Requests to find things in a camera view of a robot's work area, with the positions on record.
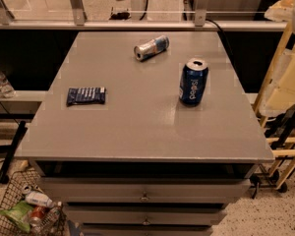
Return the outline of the silver can in basket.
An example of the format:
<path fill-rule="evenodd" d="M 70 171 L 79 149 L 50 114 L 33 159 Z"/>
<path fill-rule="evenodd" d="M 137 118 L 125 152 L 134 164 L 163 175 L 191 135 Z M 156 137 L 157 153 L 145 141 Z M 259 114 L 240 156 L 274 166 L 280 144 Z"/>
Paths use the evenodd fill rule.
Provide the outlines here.
<path fill-rule="evenodd" d="M 31 185 L 24 185 L 22 187 L 22 194 L 23 195 L 27 195 L 28 193 L 30 193 L 32 190 L 32 186 Z"/>

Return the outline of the blue pepsi can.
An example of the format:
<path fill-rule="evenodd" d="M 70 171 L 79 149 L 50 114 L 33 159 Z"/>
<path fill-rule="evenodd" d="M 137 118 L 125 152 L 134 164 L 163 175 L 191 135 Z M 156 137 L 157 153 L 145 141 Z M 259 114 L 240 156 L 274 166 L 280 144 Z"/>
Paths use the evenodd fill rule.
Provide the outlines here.
<path fill-rule="evenodd" d="M 207 76 L 207 62 L 201 58 L 190 59 L 181 73 L 180 101 L 190 106 L 199 105 L 206 89 Z"/>

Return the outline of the green snack bag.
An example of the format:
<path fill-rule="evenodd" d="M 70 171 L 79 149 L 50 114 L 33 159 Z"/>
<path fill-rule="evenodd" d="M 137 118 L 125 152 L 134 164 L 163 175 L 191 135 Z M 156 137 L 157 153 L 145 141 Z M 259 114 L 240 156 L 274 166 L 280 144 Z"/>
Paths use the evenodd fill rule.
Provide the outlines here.
<path fill-rule="evenodd" d="M 19 229 L 29 233 L 30 223 L 29 216 L 33 211 L 33 207 L 25 201 L 19 201 L 9 209 L 0 209 L 0 215 L 5 216 L 13 222 Z"/>

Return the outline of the white plastic bottle in basket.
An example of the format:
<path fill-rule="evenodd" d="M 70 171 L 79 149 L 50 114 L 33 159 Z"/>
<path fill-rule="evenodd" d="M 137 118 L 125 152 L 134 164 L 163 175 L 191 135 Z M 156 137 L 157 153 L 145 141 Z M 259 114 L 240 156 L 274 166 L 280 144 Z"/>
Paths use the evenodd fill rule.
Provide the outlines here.
<path fill-rule="evenodd" d="M 41 207 L 54 207 L 53 201 L 47 195 L 37 191 L 32 191 L 26 194 L 25 201 L 31 205 Z"/>

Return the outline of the red soda can in basket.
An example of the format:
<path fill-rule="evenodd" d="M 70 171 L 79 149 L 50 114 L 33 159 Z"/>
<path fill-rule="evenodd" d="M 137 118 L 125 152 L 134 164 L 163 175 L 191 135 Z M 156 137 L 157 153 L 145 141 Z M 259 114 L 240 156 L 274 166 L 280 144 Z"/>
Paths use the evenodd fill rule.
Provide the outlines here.
<path fill-rule="evenodd" d="M 29 224 L 31 226 L 38 226 L 41 224 L 44 217 L 49 212 L 49 208 L 45 206 L 36 206 L 29 216 Z"/>

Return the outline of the grey drawer cabinet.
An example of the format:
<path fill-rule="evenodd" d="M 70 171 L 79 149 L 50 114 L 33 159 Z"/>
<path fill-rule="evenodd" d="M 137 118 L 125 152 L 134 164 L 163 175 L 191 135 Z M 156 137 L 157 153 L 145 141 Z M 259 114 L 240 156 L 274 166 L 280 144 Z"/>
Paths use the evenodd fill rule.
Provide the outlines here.
<path fill-rule="evenodd" d="M 219 37 L 173 31 L 140 62 L 148 31 L 80 33 L 16 156 L 94 236 L 209 236 L 273 159 Z M 197 106 L 179 99 L 192 58 L 208 64 Z M 69 88 L 106 88 L 104 104 L 66 105 Z"/>

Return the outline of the black stand leg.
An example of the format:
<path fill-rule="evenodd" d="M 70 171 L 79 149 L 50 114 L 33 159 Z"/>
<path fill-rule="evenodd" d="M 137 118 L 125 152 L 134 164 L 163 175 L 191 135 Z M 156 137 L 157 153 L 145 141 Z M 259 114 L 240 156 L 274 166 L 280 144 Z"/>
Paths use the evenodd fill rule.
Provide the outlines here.
<path fill-rule="evenodd" d="M 16 152 L 16 149 L 19 143 L 21 142 L 26 130 L 27 130 L 26 122 L 21 121 L 18 126 L 17 132 L 12 140 L 12 143 L 6 147 L 7 154 L 2 164 L 2 167 L 0 169 L 0 184 L 7 184 L 9 182 L 9 177 L 7 175 L 7 172 L 8 172 L 10 163 L 12 162 L 12 159 L 14 157 L 14 154 Z"/>

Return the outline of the blue rxbar blueberry wrapper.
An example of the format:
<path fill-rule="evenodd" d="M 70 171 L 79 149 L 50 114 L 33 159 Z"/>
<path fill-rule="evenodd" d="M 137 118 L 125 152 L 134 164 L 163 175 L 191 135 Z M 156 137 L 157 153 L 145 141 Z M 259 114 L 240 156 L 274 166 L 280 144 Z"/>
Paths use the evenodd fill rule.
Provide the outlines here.
<path fill-rule="evenodd" d="M 104 104 L 106 88 L 69 88 L 66 105 Z"/>

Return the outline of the yellow wooden cart frame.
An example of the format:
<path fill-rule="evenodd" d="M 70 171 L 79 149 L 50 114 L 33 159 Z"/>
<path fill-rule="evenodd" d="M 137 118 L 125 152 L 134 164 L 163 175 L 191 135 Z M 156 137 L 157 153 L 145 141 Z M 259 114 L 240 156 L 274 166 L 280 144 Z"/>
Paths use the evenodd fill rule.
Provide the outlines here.
<path fill-rule="evenodd" d="M 252 188 L 287 191 L 286 180 L 295 171 L 295 34 L 292 31 L 292 13 L 295 0 L 279 0 L 268 7 L 265 17 L 284 22 L 286 27 L 266 72 L 262 87 L 254 102 L 253 110 L 264 126 L 270 117 L 292 110 L 292 116 L 278 137 L 267 142 L 274 156 L 271 168 L 260 165 L 260 171 L 251 177 Z"/>

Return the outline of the silver blue red bull can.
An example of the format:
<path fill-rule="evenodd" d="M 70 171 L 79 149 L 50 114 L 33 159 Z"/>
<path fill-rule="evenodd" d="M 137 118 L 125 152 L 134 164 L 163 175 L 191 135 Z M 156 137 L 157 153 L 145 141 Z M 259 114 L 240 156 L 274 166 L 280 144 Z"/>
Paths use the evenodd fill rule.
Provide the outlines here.
<path fill-rule="evenodd" d="M 166 35 L 161 35 L 144 44 L 137 45 L 134 48 L 134 54 L 137 60 L 145 61 L 148 58 L 165 51 L 168 46 L 169 38 Z"/>

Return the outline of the clear plastic water bottle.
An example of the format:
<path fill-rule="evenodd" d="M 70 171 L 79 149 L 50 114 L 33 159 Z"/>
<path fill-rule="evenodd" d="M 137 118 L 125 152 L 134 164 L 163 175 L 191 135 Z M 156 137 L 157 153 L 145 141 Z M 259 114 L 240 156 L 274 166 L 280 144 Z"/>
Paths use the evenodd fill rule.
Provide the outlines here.
<path fill-rule="evenodd" d="M 0 71 L 0 91 L 6 98 L 14 97 L 15 90 L 7 79 L 6 75 Z"/>

